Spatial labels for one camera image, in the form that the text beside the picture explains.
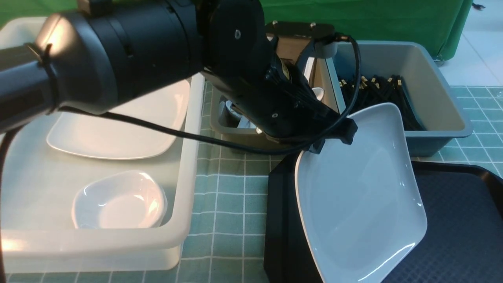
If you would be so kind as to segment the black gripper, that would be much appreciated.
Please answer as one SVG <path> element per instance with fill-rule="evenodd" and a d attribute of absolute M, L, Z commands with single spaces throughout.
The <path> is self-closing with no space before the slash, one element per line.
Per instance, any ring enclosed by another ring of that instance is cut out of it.
<path fill-rule="evenodd" d="M 219 56 L 205 66 L 204 77 L 274 142 L 312 140 L 341 118 L 316 98 L 297 66 L 282 62 L 273 51 Z M 357 130 L 353 119 L 344 118 L 334 138 L 351 145 Z M 319 154 L 324 145 L 322 138 L 308 151 Z"/>

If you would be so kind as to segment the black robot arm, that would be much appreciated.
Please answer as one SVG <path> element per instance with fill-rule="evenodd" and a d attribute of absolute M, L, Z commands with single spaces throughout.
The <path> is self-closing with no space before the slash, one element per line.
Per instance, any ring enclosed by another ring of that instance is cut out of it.
<path fill-rule="evenodd" d="M 56 111 L 132 123 L 173 136 L 255 154 L 319 153 L 325 139 L 350 145 L 357 124 L 318 101 L 303 75 L 320 45 L 358 44 L 293 22 L 308 44 L 295 62 L 277 54 L 289 22 L 264 22 L 258 0 L 79 0 L 51 14 L 35 42 L 1 51 L 1 133 Z M 111 109 L 201 72 L 269 140 L 261 150 L 112 114 Z"/>

